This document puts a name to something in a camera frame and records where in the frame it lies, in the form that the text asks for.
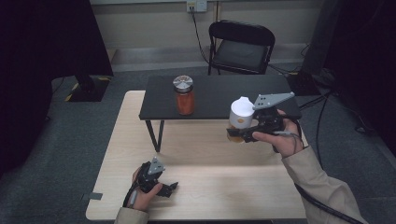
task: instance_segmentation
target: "light wood tabletop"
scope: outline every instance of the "light wood tabletop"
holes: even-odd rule
[[[228,120],[166,120],[157,153],[145,121],[138,117],[144,94],[125,94],[93,189],[103,197],[90,200],[88,219],[115,219],[133,172],[155,156],[165,166],[159,180],[178,186],[170,198],[154,198],[150,220],[305,218],[280,155],[263,142],[230,142]],[[160,122],[152,123],[157,133]]]

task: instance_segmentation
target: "black table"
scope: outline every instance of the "black table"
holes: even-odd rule
[[[254,104],[259,94],[287,93],[287,80],[277,75],[191,76],[194,85],[195,109],[188,116],[179,115],[173,80],[170,76],[150,77],[139,118],[145,120],[156,151],[161,149],[163,125],[166,119],[228,119],[231,104],[246,96]],[[301,112],[294,98],[276,106],[299,119]],[[160,120],[158,142],[151,121]]]

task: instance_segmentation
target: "person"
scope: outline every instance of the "person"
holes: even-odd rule
[[[284,119],[284,125],[285,132],[291,134],[271,135],[255,132],[253,137],[276,147],[291,179],[309,195],[361,223],[367,223],[361,216],[355,197],[347,183],[327,176],[321,169],[312,147],[303,147],[302,139],[296,137],[298,128],[295,123]],[[161,187],[162,184],[159,183],[149,193],[138,190],[134,205],[130,206],[128,203],[131,208],[122,207],[115,223],[147,223],[149,214],[146,211],[149,202]],[[339,217],[320,210],[305,198],[303,198],[303,204],[308,223],[347,223]]]

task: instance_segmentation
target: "white wall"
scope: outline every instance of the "white wall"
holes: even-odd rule
[[[220,19],[246,21],[266,26],[276,36],[272,59],[301,58],[309,43],[322,1],[227,1],[219,7]],[[196,13],[201,43],[209,46],[208,27],[215,20],[215,3],[206,13]],[[93,5],[108,49],[195,47],[197,38],[185,2]]]

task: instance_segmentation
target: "beige jacket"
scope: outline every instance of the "beige jacket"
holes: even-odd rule
[[[283,159],[291,179],[309,195],[331,208],[347,214],[363,223],[367,223],[359,211],[355,197],[347,183],[329,177],[320,168],[315,152],[311,147]],[[340,218],[319,210],[303,199],[308,223],[346,223]],[[144,224],[149,214],[129,208],[121,208],[117,214],[116,224]]]

